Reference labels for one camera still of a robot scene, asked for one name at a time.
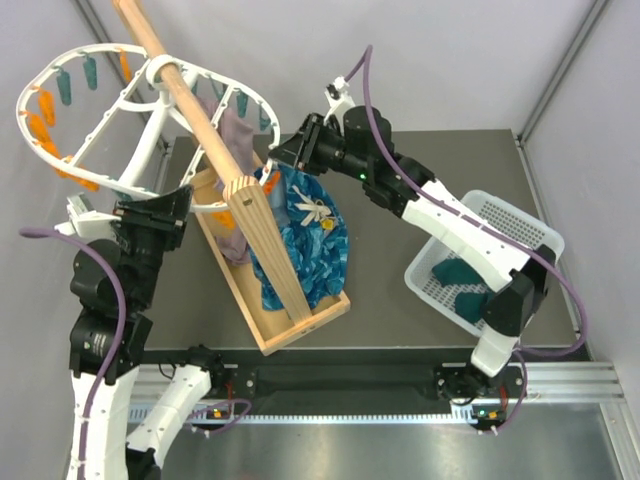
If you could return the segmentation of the white round clip hanger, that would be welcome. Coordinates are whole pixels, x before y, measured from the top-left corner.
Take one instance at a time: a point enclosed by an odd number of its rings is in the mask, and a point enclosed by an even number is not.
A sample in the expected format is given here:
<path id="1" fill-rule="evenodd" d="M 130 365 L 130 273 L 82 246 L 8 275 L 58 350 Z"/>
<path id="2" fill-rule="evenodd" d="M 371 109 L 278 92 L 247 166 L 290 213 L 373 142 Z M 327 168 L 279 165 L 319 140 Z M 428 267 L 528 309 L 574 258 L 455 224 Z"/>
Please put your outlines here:
<path id="1" fill-rule="evenodd" d="M 31 222 L 52 227 L 68 220 L 67 198 L 83 193 L 93 207 L 114 214 L 121 200 L 148 200 L 165 189 L 156 181 L 160 143 L 169 133 L 189 142 L 178 185 L 192 185 L 190 212 L 219 227 L 232 214 L 223 181 L 144 48 L 97 43 L 69 49 L 50 61 L 16 50 L 1 69 L 1 232 L 9 236 Z M 206 118 L 216 128 L 241 95 L 268 103 L 242 82 L 173 57 Z"/>

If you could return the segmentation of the blue patterned cloth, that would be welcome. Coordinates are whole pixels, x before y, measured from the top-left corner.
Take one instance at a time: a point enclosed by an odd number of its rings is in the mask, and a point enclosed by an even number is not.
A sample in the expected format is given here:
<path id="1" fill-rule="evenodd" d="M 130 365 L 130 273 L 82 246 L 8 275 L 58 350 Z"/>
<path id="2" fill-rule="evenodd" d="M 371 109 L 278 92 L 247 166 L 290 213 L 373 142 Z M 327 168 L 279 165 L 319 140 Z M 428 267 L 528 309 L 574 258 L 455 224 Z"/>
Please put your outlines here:
<path id="1" fill-rule="evenodd" d="M 254 176 L 264 190 L 291 264 L 310 308 L 342 292 L 349 255 L 344 217 L 319 183 L 306 173 L 281 165 Z"/>

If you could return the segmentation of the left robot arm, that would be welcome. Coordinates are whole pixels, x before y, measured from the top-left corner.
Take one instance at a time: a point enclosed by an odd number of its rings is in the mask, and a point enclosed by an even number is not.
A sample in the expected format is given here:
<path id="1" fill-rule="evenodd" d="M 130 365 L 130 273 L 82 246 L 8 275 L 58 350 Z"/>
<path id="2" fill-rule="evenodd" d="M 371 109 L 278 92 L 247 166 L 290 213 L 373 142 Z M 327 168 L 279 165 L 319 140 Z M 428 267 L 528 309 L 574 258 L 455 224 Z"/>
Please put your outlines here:
<path id="1" fill-rule="evenodd" d="M 190 213 L 190 186 L 148 200 L 120 201 L 111 236 L 81 242 L 71 292 L 81 312 L 70 333 L 75 401 L 70 479 L 158 479 L 177 434 L 205 396 L 226 387 L 221 356 L 191 347 L 143 422 L 127 430 L 163 258 L 179 248 Z"/>

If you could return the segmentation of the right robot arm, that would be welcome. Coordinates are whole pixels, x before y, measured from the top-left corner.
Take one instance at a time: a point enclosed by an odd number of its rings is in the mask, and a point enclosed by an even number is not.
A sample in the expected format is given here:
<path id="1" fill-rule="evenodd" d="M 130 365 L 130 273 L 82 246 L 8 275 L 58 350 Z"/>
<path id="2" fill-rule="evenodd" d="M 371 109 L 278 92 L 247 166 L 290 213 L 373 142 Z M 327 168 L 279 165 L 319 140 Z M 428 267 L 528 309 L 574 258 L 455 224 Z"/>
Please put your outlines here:
<path id="1" fill-rule="evenodd" d="M 459 383 L 445 391 L 468 400 L 502 385 L 525 327 L 547 296 L 557 259 L 552 248 L 531 249 L 494 229 L 426 166 L 397 152 L 392 125 L 377 108 L 353 106 L 328 118 L 311 113 L 268 157 L 304 174 L 333 171 L 358 180 L 375 205 L 429 234 L 478 275 L 488 291 L 476 309 L 484 326 Z"/>

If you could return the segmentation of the lilac cloth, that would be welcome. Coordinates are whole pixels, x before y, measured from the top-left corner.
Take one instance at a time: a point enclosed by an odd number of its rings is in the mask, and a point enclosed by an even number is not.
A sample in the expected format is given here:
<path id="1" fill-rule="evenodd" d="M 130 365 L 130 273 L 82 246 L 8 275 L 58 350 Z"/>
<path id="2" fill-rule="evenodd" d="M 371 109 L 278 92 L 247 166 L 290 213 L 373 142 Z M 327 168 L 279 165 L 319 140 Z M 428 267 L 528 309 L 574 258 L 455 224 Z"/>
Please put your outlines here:
<path id="1" fill-rule="evenodd" d="M 252 175 L 256 170 L 252 127 L 233 109 L 226 108 L 218 120 L 217 131 L 243 174 Z M 216 236 L 216 243 L 232 265 L 238 266 L 251 262 L 248 242 L 238 227 L 234 227 L 229 236 Z"/>

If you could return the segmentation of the wooden rod stand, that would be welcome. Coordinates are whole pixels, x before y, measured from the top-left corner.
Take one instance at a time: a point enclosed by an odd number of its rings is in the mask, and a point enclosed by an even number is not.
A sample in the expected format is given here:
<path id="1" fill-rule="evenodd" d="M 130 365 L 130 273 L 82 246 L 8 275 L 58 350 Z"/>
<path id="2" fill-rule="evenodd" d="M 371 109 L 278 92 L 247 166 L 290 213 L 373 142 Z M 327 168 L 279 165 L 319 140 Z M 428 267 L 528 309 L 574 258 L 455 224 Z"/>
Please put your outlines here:
<path id="1" fill-rule="evenodd" d="M 204 148 L 211 170 L 224 183 L 222 198 L 230 208 L 235 225 L 245 235 L 282 300 L 282 310 L 267 312 L 262 308 L 255 275 L 248 266 L 229 265 L 214 240 L 211 222 L 198 213 L 197 221 L 262 354 L 271 355 L 347 313 L 351 302 L 344 292 L 322 299 L 314 309 L 309 307 L 262 187 L 255 178 L 241 172 L 183 79 L 181 69 L 167 54 L 141 4 L 138 1 L 115 1 L 113 5 L 133 39 L 144 48 L 149 58 L 161 60 L 159 66 L 152 68 L 151 76 L 162 79 L 170 98 L 176 102 L 179 112 Z"/>

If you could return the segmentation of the dark teal sock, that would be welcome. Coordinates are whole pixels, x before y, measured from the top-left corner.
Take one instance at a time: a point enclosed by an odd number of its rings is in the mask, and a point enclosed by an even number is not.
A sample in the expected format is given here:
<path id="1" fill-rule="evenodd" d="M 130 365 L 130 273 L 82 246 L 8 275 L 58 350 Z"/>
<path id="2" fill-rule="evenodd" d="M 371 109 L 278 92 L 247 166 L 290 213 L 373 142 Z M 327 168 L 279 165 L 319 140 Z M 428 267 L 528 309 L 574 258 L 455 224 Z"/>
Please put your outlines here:
<path id="1" fill-rule="evenodd" d="M 484 309 L 493 296 L 492 292 L 461 292 L 454 300 L 455 313 L 467 322 L 476 324 L 483 318 Z"/>
<path id="2" fill-rule="evenodd" d="M 483 286 L 494 293 L 484 279 L 463 259 L 447 258 L 434 265 L 431 272 L 442 287 L 448 286 Z"/>

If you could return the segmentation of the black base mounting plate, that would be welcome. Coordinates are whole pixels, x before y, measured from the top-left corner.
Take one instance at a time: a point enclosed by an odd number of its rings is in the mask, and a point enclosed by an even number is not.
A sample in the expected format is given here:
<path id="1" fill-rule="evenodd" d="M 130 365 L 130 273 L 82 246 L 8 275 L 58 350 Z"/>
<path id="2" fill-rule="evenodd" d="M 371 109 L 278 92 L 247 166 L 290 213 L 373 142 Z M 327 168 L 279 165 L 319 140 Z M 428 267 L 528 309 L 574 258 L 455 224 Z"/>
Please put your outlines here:
<path id="1" fill-rule="evenodd" d="M 246 399 L 253 415 L 428 413 L 450 401 L 500 404 L 524 389 L 518 365 L 490 379 L 463 361 L 466 349 L 217 350 L 199 400 Z"/>

